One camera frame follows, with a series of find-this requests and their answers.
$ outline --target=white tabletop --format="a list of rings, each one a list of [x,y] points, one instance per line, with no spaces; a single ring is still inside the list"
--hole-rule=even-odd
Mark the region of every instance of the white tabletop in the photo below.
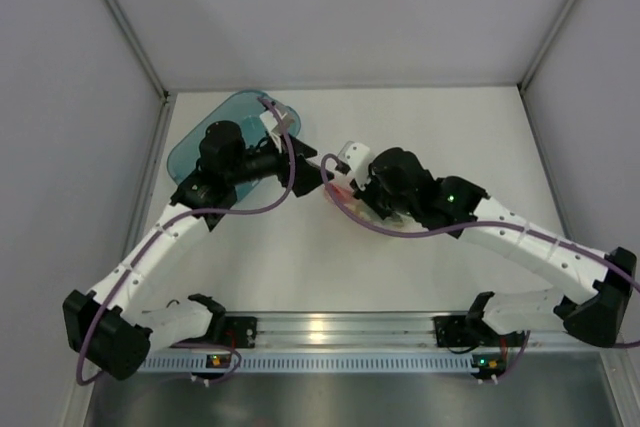
[[[230,93],[179,94],[147,219],[176,185],[171,149]],[[301,140],[323,154],[347,140],[374,151],[413,151],[434,177],[458,175],[516,212],[561,232],[551,192],[515,87],[270,92],[295,108]],[[267,205],[282,192],[263,181],[238,207]],[[253,217],[227,216],[183,258],[150,308],[192,293],[230,311],[466,310],[479,292],[548,285],[521,267],[448,236],[393,239],[369,232],[327,202],[322,189],[293,195]]]

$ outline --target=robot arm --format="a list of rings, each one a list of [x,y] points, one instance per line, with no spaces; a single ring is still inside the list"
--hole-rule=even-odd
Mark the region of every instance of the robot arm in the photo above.
[[[526,294],[479,294],[465,319],[479,343],[514,331],[565,330],[598,347],[615,344],[631,288],[595,259],[633,277],[633,253],[622,248],[605,253],[570,242],[518,216],[467,180],[434,179],[413,153],[397,147],[376,156],[367,146],[350,142],[338,157],[337,169],[353,175],[355,197],[381,218],[400,213],[429,230],[462,224],[450,235],[492,250],[553,286]]]
[[[230,209],[237,202],[235,186],[241,183],[269,176],[276,176],[283,186],[289,183],[290,157],[280,132],[280,127],[288,127],[289,118],[281,106],[270,107],[279,111],[281,122],[271,112],[262,114],[265,137],[257,146],[247,147],[233,122],[210,125],[199,146],[196,168],[180,183],[153,228],[87,294],[77,290],[69,294],[63,312],[73,350],[80,352],[99,309],[103,313],[86,357],[119,380],[131,376],[149,352],[185,339],[220,342],[226,311],[210,297],[194,294],[165,309],[143,309],[169,281],[184,253],[208,237],[224,215],[197,209]],[[319,168],[307,160],[317,152],[293,137],[291,144],[292,191],[300,197],[322,185],[322,179]]]

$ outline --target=gray floor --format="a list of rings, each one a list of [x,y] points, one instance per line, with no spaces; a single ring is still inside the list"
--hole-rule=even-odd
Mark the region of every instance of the gray floor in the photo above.
[[[529,354],[498,386],[435,375],[138,375],[96,389],[85,427],[621,426],[597,354]]]

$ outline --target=perforated metal strip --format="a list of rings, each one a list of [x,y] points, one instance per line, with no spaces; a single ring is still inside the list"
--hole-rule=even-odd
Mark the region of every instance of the perforated metal strip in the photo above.
[[[238,372],[245,373],[470,373],[477,372],[471,355],[452,354],[275,354],[243,353]],[[224,373],[210,367],[209,354],[160,352],[139,372]]]

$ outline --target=white wall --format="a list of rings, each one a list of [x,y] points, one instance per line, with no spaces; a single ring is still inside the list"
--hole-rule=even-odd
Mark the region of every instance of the white wall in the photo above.
[[[0,424],[51,425],[62,301],[116,263],[159,101],[101,0],[0,0]]]
[[[526,96],[571,233],[636,254],[639,82],[640,0],[581,0]],[[640,338],[634,297],[628,340]]]
[[[515,84],[563,0],[120,0],[170,89]]]

